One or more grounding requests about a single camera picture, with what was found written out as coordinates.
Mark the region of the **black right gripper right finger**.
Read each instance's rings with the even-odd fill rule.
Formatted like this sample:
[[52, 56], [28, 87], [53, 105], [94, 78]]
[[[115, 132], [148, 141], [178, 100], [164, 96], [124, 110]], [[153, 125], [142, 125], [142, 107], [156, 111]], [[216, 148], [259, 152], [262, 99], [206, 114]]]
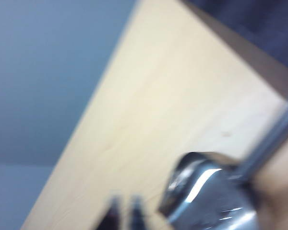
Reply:
[[144, 211], [142, 208], [142, 199], [139, 195], [133, 195], [130, 204], [130, 216], [128, 222], [129, 230], [147, 230]]

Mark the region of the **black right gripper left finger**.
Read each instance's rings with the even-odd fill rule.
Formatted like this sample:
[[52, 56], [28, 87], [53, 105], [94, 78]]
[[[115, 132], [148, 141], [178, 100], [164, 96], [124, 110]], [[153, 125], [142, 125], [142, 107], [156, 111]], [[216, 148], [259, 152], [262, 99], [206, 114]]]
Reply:
[[121, 195], [114, 193], [109, 202], [109, 208], [105, 215], [104, 230], [120, 229], [120, 203]]

